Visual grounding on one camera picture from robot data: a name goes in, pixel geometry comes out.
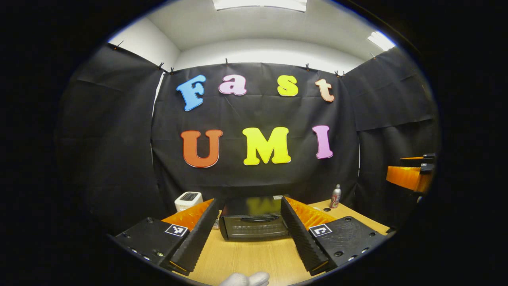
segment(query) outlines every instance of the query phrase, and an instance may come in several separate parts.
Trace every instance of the white wall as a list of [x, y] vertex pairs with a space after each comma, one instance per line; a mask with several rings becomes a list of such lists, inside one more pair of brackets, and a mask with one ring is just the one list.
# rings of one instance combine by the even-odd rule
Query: white wall
[[127, 26], [109, 40], [111, 44], [129, 50], [163, 68], [173, 67], [180, 50], [148, 18], [143, 17]]
[[348, 72], [365, 61], [336, 49], [306, 42], [277, 39], [243, 39], [195, 47], [180, 53], [175, 70], [225, 63], [273, 63], [333, 73]]

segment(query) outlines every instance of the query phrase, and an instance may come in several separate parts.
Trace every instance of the pink letter i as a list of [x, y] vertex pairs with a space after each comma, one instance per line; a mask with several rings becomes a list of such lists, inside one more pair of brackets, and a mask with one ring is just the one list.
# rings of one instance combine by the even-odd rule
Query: pink letter i
[[330, 130], [330, 127], [326, 125], [317, 125], [314, 126], [312, 130], [318, 137], [316, 158], [325, 159], [332, 157], [333, 152], [330, 150], [330, 145], [328, 144], [328, 130]]

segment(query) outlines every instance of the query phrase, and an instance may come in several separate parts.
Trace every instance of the orange soft pad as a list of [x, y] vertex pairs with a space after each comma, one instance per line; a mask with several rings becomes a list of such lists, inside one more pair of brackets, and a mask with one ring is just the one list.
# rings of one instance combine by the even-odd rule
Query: orange soft pad
[[288, 203], [291, 205], [307, 230], [309, 230], [309, 227], [337, 220], [335, 217], [322, 213], [304, 203], [295, 201], [292, 198], [285, 198], [288, 200]]
[[163, 219], [163, 222], [173, 223], [176, 225], [184, 226], [192, 231], [198, 220], [201, 218], [203, 213], [206, 211], [208, 206], [212, 203], [213, 199], [209, 199], [198, 205], [190, 207], [184, 211], [177, 212], [176, 214]]

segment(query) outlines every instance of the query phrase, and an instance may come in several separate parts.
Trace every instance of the silver can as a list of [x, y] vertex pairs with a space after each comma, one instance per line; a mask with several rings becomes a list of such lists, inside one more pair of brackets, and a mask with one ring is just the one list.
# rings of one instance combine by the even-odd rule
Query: silver can
[[340, 185], [337, 185], [332, 192], [332, 200], [330, 202], [331, 209], [336, 209], [339, 206], [341, 194], [342, 194], [342, 191], [340, 190]]

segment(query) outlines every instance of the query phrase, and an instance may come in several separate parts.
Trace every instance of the foam letter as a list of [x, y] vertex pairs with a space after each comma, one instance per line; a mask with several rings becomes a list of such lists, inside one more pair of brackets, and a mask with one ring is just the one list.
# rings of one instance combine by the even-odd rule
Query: foam letter
[[332, 102], [335, 100], [335, 97], [328, 92], [328, 89], [332, 88], [332, 85], [326, 83], [324, 78], [315, 82], [315, 84], [319, 87], [319, 92], [321, 93], [321, 97], [328, 102]]
[[312, 128], [314, 133], [316, 133], [317, 139], [317, 159], [325, 159], [333, 156], [333, 152], [330, 150], [330, 145], [328, 144], [328, 130], [330, 127], [326, 125], [317, 125]]
[[245, 77], [238, 74], [230, 74], [223, 78], [223, 83], [219, 85], [219, 91], [223, 94], [244, 95], [247, 93]]
[[180, 135], [183, 138], [183, 159], [187, 164], [196, 168], [208, 168], [219, 160], [219, 137], [223, 134], [220, 130], [208, 130], [205, 135], [210, 140], [210, 153], [208, 157], [201, 158], [198, 156], [198, 138], [201, 136], [199, 131], [184, 131]]
[[281, 75], [277, 79], [277, 83], [280, 85], [277, 87], [277, 91], [282, 96], [295, 96], [298, 94], [298, 87], [296, 86], [296, 78], [292, 75]]
[[275, 127], [268, 141], [266, 141], [261, 131], [255, 127], [245, 128], [242, 133], [247, 137], [247, 158], [243, 160], [245, 165], [259, 164], [256, 150], [265, 164], [270, 160], [272, 152], [274, 153], [272, 158], [274, 164], [291, 162], [286, 138], [289, 130], [286, 127]]
[[199, 95], [203, 95], [205, 93], [205, 89], [200, 82], [205, 82], [206, 77], [202, 74], [196, 76], [195, 78], [188, 80], [181, 85], [176, 87], [176, 90], [182, 92], [183, 99], [185, 100], [185, 111], [189, 111], [196, 106], [203, 103], [202, 98], [198, 98], [196, 93]]

